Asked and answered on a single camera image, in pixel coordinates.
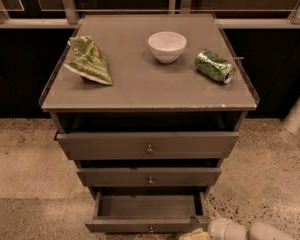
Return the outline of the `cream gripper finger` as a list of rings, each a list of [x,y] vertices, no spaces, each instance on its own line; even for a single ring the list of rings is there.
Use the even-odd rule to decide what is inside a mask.
[[[210,236],[202,229],[196,229],[190,233],[181,235],[179,240],[210,240]]]

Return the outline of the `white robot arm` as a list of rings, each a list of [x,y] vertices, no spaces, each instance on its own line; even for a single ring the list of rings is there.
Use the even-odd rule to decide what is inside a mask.
[[[208,230],[199,228],[183,234],[178,240],[295,240],[283,231],[263,222],[253,223],[249,229],[230,219],[213,219]]]

